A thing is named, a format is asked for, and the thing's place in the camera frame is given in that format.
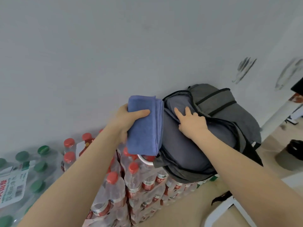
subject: barcode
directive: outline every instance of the barcode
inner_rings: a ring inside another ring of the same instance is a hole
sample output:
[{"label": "barcode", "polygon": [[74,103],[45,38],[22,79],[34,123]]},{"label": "barcode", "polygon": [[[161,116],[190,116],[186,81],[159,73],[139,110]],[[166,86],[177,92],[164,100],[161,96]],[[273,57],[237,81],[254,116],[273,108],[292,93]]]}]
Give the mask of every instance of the barcode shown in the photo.
[{"label": "barcode", "polygon": [[22,195],[22,189],[23,189],[23,185],[17,186],[15,197],[19,197]]}]

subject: blue towel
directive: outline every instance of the blue towel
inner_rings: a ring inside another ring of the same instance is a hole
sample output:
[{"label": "blue towel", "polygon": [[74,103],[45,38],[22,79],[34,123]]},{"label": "blue towel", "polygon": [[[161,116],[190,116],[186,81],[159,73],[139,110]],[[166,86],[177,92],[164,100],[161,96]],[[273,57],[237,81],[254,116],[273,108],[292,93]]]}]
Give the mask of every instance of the blue towel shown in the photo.
[{"label": "blue towel", "polygon": [[130,154],[156,156],[162,145],[163,101],[156,96],[131,96],[128,111],[149,109],[150,114],[135,121],[128,131],[127,148]]}]

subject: white chair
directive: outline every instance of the white chair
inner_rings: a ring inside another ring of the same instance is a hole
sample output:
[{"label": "white chair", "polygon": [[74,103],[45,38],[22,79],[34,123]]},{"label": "white chair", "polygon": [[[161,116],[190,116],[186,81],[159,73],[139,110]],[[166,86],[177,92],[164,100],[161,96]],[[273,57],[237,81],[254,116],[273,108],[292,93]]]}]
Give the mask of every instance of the white chair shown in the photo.
[{"label": "white chair", "polygon": [[[302,185],[303,183],[303,172],[296,173],[293,175],[290,175],[286,178],[283,178],[282,181],[287,184],[289,187],[294,188],[299,185]],[[245,220],[248,222],[248,224],[252,227],[257,227],[256,224],[252,221],[250,216],[247,214],[247,212],[243,209],[243,207],[240,205],[240,203],[231,196],[230,198],[226,199],[224,202],[222,202],[214,211],[211,212],[211,214],[207,217],[204,225],[201,224],[201,227],[211,227],[216,220],[219,219],[219,217],[225,213],[225,211],[231,207],[232,205],[235,205],[239,212],[242,214],[242,216],[245,218]]]}]

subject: floor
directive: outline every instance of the floor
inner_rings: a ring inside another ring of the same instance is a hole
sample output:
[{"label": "floor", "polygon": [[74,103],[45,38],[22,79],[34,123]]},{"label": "floor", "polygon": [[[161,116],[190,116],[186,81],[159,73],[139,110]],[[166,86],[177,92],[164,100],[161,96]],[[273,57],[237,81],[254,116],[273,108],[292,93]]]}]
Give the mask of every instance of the floor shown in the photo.
[{"label": "floor", "polygon": [[[296,126],[284,122],[267,137],[257,150],[263,161],[264,168],[274,172],[280,178],[289,176],[293,172],[280,167],[274,157],[291,139],[303,139],[303,118],[299,118],[298,122],[299,124]],[[195,192],[157,211],[152,218],[141,223],[139,226],[200,227],[208,214],[219,205],[219,202],[217,202],[211,206],[211,201],[226,191],[228,191],[228,187],[221,178],[218,178],[214,182],[207,182],[201,185]],[[295,188],[295,191],[303,196],[303,187]],[[232,206],[225,212],[213,226],[249,227],[235,206]]]}]

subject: hand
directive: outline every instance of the hand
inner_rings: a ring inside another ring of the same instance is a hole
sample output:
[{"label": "hand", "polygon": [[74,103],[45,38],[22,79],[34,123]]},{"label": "hand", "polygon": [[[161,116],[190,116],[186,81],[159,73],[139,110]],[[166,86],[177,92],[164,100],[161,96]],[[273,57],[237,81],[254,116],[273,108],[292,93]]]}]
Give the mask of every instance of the hand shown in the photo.
[{"label": "hand", "polygon": [[111,122],[108,123],[107,126],[109,127],[115,127],[119,129],[120,132],[120,138],[122,143],[126,143],[127,140],[127,131],[131,128],[131,126],[134,124],[134,122],[139,119],[148,116],[150,113],[149,110],[140,110],[140,111],[134,111],[134,112],[128,112],[127,111],[127,104],[124,104],[121,106],[117,113],[115,118],[111,120]]},{"label": "hand", "polygon": [[205,117],[194,112],[191,114],[189,107],[185,108],[185,116],[175,107],[175,114],[180,120],[179,130],[188,138],[193,139],[195,135],[208,131]]}]

